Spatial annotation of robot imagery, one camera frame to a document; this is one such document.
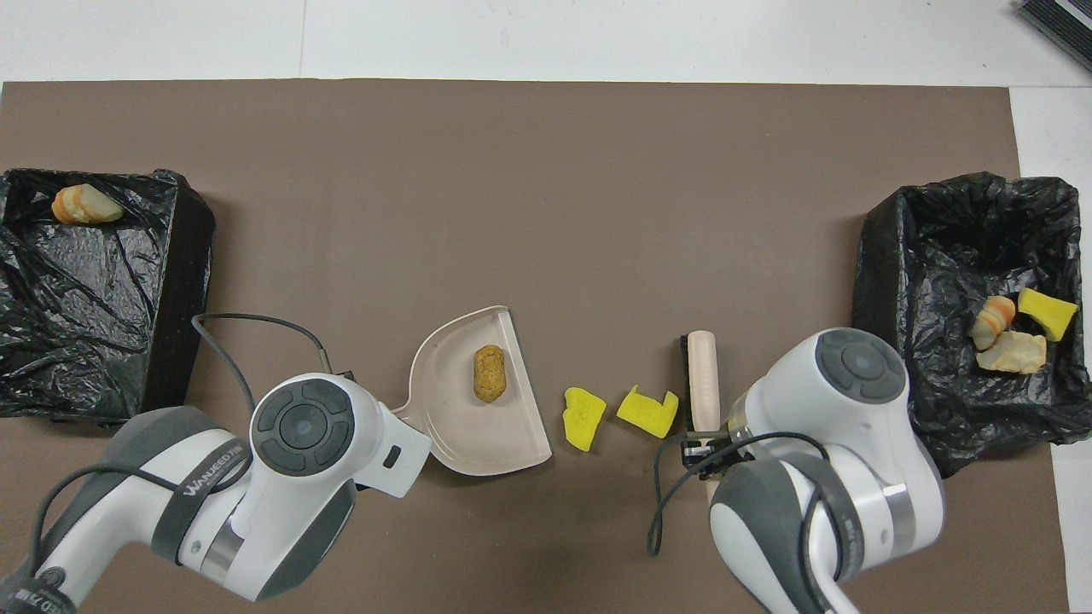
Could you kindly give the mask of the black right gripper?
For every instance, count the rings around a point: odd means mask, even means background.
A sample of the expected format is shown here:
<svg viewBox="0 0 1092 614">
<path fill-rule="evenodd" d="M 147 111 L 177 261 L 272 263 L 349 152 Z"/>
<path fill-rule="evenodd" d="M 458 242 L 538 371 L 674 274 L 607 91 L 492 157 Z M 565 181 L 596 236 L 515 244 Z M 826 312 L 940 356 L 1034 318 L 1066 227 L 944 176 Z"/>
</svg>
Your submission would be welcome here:
<svg viewBox="0 0 1092 614">
<path fill-rule="evenodd" d="M 685 435 L 685 438 L 680 442 L 680 460 L 682 460 L 682 467 L 686 467 L 686 469 L 698 467 L 707 458 L 717 454 L 717 452 L 725 450 L 729 444 L 734 442 L 729 432 L 724 429 L 686 430 L 682 435 Z M 740 451 L 729 451 L 728 454 L 722 454 L 717 461 L 711 463 L 707 469 L 702 469 L 702 472 L 724 472 L 727 470 L 727 467 L 733 467 L 733 464 L 744 461 L 745 454 L 741 454 Z"/>
</svg>

